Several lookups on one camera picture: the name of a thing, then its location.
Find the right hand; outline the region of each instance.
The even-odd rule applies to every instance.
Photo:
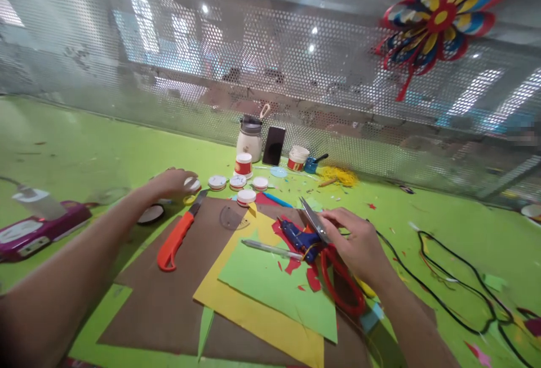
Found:
[[[319,216],[338,254],[356,277],[374,287],[382,274],[393,271],[372,223],[343,207],[323,211]],[[349,230],[348,238],[340,234],[340,227]]]

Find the green tabletop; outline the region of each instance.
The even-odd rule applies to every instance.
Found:
[[[202,184],[206,185],[211,175],[232,174],[235,158],[233,147],[16,97],[0,100],[0,141],[0,175],[49,191],[58,200],[81,202],[91,194],[109,188],[142,185],[170,166],[197,172]],[[269,176],[269,172],[258,169],[255,175]],[[290,176],[287,181],[269,179],[278,186],[272,193],[292,204],[296,204],[299,194],[307,196],[306,190],[317,186],[314,180],[301,175]],[[28,217],[22,206],[10,200],[14,193],[12,185],[0,183],[0,226]],[[232,194],[226,189],[209,195],[227,198]],[[409,222],[434,234],[481,273],[505,279],[508,285],[498,297],[507,307],[514,310],[519,306],[541,313],[541,228],[518,213],[421,189],[415,189],[415,194],[409,195],[388,183],[363,180],[353,189],[332,185],[314,189],[311,195],[326,208],[343,206],[368,218],[389,239],[407,267],[470,326],[483,327],[488,316],[486,305],[477,295],[459,285],[451,284],[450,287],[455,289],[451,290],[431,276],[419,256],[420,242]],[[94,214],[104,210],[103,207],[96,208]],[[135,231],[114,272],[137,257],[159,232],[159,228],[153,230],[152,227]],[[75,234],[26,261],[0,264],[2,292],[53,256]],[[389,258],[393,258],[388,248],[384,248]],[[430,257],[444,268],[480,289],[473,273],[459,260],[431,242],[428,242],[428,251]],[[408,287],[436,311],[438,329],[462,366],[480,366],[464,342],[477,344],[492,358],[493,368],[522,366],[502,345],[498,335],[487,333],[481,337],[462,328],[395,261],[392,262]],[[252,366],[205,358],[198,363],[195,357],[96,344],[129,294],[129,289],[117,285],[109,289],[78,334],[70,356],[105,367]],[[368,304],[373,305],[374,301],[370,300]],[[541,366],[541,352],[533,348],[531,338],[516,326],[506,328],[506,332],[533,366]],[[382,366],[380,354],[385,367],[401,364],[392,336],[387,318],[370,333],[375,366]]]

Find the smartphone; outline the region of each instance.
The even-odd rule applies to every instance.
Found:
[[[263,153],[263,163],[277,166],[280,164],[282,155],[283,140],[286,136],[286,130],[278,127],[269,127],[267,134],[267,143]]]

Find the metal mesh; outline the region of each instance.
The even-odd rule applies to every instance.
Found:
[[[269,0],[0,0],[0,91],[224,144],[242,113],[333,163],[478,197],[536,147],[537,51],[473,43],[412,81],[360,16]]]

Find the black wire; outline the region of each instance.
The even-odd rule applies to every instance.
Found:
[[[507,310],[507,308],[502,304],[502,302],[499,301],[499,299],[494,296],[494,294],[489,290],[489,288],[485,285],[485,283],[483,282],[483,279],[481,278],[481,276],[479,275],[479,272],[477,271],[477,269],[472,265],[470,264],[469,262],[467,262],[464,258],[462,258],[461,256],[459,256],[457,253],[455,253],[453,250],[450,250],[449,248],[447,248],[441,241],[439,241],[436,237],[434,237],[433,235],[427,233],[427,232],[424,232],[424,231],[421,231],[421,230],[418,230],[417,231],[417,235],[419,237],[419,241],[421,243],[421,252],[423,253],[423,256],[429,260],[436,268],[438,268],[441,272],[443,272],[444,274],[446,274],[447,276],[449,276],[450,278],[454,279],[457,281],[457,283],[461,284],[462,286],[470,289],[471,291],[475,292],[477,295],[479,295],[480,297],[483,298],[483,300],[485,301],[486,305],[489,307],[489,310],[490,310],[490,314],[491,314],[491,317],[486,321],[484,327],[481,329],[481,330],[475,330],[471,327],[469,327],[467,324],[465,324],[462,320],[460,320],[454,312],[452,312],[451,310],[449,310],[449,308],[447,307],[447,305],[427,286],[424,284],[423,281],[421,281],[418,277],[416,277],[415,275],[413,275],[413,273],[404,265],[404,263],[402,262],[402,260],[400,259],[400,257],[398,256],[396,250],[394,249],[393,245],[389,242],[389,240],[387,240],[385,238],[384,235],[382,235],[379,231],[376,230],[376,233],[378,234],[379,237],[381,237],[381,239],[385,242],[385,244],[387,244],[387,246],[391,249],[391,251],[393,252],[394,254],[394,257],[396,258],[396,260],[398,261],[398,263],[402,266],[402,268],[404,268],[404,270],[406,270],[406,272],[414,279],[417,281],[418,284],[422,285],[426,291],[428,293],[430,293],[432,295],[432,297],[441,305],[441,307],[444,308],[444,310],[456,321],[458,322],[458,324],[460,324],[463,328],[465,328],[466,330],[468,330],[469,332],[471,333],[474,333],[476,335],[482,335],[482,334],[485,334],[488,332],[489,328],[490,328],[490,325],[493,323],[493,322],[498,322],[498,331],[500,332],[500,334],[502,335],[504,341],[507,343],[507,345],[510,347],[510,349],[513,351],[513,353],[517,356],[517,358],[525,365],[527,366],[528,368],[534,368],[533,365],[529,364],[524,358],[523,356],[520,354],[520,352],[518,352],[518,350],[515,348],[515,346],[511,343],[511,341],[509,340],[509,337],[507,337],[507,334],[505,334],[505,331],[503,330],[503,326],[507,326],[507,325],[510,325],[510,324],[513,324],[514,320],[513,320],[513,316],[511,315],[510,311]],[[458,258],[459,260],[461,260],[464,264],[466,264],[475,274],[475,276],[477,277],[477,280],[478,282],[481,284],[481,286],[483,287],[483,289],[490,295],[490,297],[492,299],[494,299],[496,301],[496,303],[498,303],[501,308],[506,312],[507,314],[507,317],[508,319],[507,320],[500,320],[498,318],[498,316],[496,316],[496,312],[494,311],[494,307],[492,305],[492,302],[481,292],[479,292],[477,289],[471,287],[470,285],[462,282],[461,280],[457,279],[456,277],[454,277],[452,274],[450,274],[449,272],[447,272],[442,266],[440,266],[439,264],[437,264],[434,260],[432,260],[425,252],[424,252],[424,245],[423,245],[423,239],[422,239],[422,234],[424,234],[425,236],[427,236],[430,240],[433,240],[435,242],[437,242],[443,249],[445,249],[447,252],[453,254],[456,258]]]

